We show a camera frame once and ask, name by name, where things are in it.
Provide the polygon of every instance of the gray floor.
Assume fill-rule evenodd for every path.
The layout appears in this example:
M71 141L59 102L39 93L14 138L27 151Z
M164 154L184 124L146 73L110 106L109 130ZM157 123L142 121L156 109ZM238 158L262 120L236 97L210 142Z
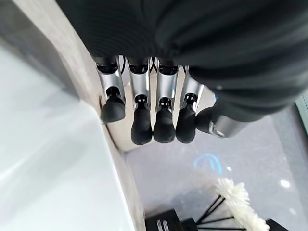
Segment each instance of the gray floor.
M307 153L306 135L292 107L234 138L197 132L191 144L155 143L129 152L127 160L148 216L175 208L180 219L198 219L216 197L217 178L228 177L245 183L251 205L263 219L306 231ZM211 218L227 215L221 207Z

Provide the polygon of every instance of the black sleeve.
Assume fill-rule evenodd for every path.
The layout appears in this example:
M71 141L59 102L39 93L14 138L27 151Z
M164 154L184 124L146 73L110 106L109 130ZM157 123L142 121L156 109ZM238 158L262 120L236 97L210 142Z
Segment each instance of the black sleeve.
M156 56L189 65L217 108L254 121L308 85L307 0L57 0L94 60Z

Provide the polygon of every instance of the white surface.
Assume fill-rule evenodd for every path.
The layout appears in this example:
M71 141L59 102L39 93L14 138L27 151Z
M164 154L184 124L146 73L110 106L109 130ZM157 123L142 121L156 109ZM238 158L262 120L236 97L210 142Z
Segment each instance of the white surface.
M98 97L103 91L95 64L55 0L13 0L13 2L54 45L79 97L99 112Z
M134 231L95 111L0 46L0 230Z

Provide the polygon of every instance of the cable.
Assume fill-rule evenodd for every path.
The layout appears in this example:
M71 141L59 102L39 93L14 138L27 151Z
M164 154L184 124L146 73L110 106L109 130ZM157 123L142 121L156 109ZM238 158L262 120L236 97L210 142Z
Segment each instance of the cable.
M155 69L155 71L157 73L157 67L155 65L155 57L152 57L152 66L150 68L150 73L152 72L153 68Z
M123 56L123 66L122 66L122 70L121 70L121 74L123 74L124 70L125 70L125 63L126 63L126 58Z

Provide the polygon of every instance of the black fingertip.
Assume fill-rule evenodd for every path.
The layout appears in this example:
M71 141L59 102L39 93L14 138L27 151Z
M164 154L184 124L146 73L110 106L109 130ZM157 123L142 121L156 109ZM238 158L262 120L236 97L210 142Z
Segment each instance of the black fingertip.
M181 143L190 143L194 140L196 112L190 105L179 111L179 117L176 127L176 136Z
M136 145L144 145L152 139L150 110L139 106L134 112L134 122L131 127L131 140Z
M156 113L153 137L159 143L174 141L175 130L172 122L172 113L167 108L163 108Z
M104 123L116 122L125 118L125 104L116 97L111 96L101 110L101 120Z
M202 132L209 133L209 124L212 120L212 107L203 109L195 117L195 127Z

